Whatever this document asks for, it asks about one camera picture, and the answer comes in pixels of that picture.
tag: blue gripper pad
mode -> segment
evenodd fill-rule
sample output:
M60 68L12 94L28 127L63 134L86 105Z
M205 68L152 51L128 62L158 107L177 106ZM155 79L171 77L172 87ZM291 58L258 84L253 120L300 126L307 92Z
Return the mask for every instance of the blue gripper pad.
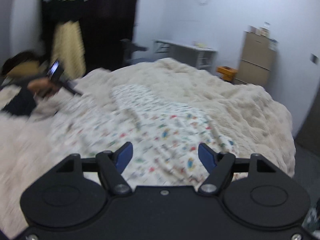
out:
M209 151L203 144L199 144L198 148L198 156L200 161L202 162L203 166L206 168L206 170L211 173L213 169L217 166L213 154L215 153L213 150L211 150L213 153Z
M117 171L121 174L132 159L133 145L132 143L126 143L118 151L120 152L118 153L115 166Z

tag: dark hair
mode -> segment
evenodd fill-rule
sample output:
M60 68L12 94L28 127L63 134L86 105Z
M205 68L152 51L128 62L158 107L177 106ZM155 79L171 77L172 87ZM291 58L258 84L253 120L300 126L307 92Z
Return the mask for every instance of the dark hair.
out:
M24 51L19 53L18 55L9 58L2 66L1 75L7 75L15 66L19 65L20 63L32 61L32 60L39 60L39 56L36 55L32 51Z

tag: screw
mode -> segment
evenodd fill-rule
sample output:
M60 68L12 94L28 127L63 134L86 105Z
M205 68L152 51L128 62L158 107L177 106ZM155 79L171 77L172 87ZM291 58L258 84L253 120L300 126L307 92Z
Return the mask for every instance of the screw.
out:
M217 187L213 184L204 184L200 189L205 193L213 193L217 190Z
M26 240L39 240L39 238L36 235L29 235L29 236L26 236Z
M129 186L124 185L124 184L118 184L114 188L115 192L118 194L126 194L130 191Z
M161 190L161 191L160 191L160 194L161 194L162 196L167 196L167 195L170 194L170 192L169 192L169 190Z
M300 235L300 234L294 234L294 235L291 237L291 240L302 240L302 235Z

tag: white wall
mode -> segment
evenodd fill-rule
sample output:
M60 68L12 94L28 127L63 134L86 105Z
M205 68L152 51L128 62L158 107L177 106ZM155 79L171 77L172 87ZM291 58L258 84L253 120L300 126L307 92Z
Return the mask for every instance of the white wall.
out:
M0 0L0 69L10 58L10 19L12 0Z
M216 66L238 68L248 25L271 23L279 53L266 90L289 109L296 135L320 80L320 66L310 61L311 53L320 57L319 5L320 0L166 0L162 28L173 39L216 48Z
M11 15L11 56L24 50L41 54L41 2L40 0L13 0Z
M154 57L153 40L166 39L162 19L166 0L138 0L133 41L149 48L148 52L136 52L134 57Z

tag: orange box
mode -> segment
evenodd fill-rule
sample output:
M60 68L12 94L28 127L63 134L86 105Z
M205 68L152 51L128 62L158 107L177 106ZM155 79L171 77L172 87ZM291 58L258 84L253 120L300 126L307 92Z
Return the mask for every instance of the orange box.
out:
M235 75L238 73L238 70L230 67L220 66L217 68L217 72L223 75L222 79L224 81L231 82Z

